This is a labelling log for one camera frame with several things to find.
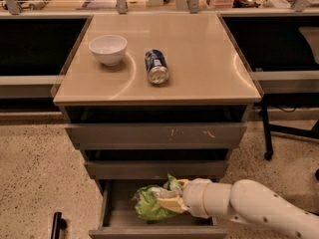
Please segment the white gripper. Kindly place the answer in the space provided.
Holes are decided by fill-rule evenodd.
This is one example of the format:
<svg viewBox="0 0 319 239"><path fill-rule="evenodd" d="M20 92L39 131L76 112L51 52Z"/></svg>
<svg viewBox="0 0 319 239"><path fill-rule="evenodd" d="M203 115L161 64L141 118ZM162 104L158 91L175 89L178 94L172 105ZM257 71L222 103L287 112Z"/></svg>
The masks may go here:
<svg viewBox="0 0 319 239"><path fill-rule="evenodd" d="M179 179L183 189L182 198L178 195L171 198L158 197L158 204L175 213L188 211L194 217L230 217L233 209L230 205L231 185L215 183L209 179L197 178L189 181Z"/></svg>

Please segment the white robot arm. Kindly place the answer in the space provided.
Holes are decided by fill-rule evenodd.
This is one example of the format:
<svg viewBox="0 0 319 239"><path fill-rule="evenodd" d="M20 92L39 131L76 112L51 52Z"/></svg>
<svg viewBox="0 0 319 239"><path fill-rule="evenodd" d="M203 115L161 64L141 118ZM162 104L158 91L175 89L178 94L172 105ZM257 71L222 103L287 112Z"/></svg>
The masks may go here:
<svg viewBox="0 0 319 239"><path fill-rule="evenodd" d="M233 184L201 178L181 180L173 191L153 189L153 194L160 207L176 213L187 211L194 217L262 225L293 239L319 239L318 216L253 180Z"/></svg>

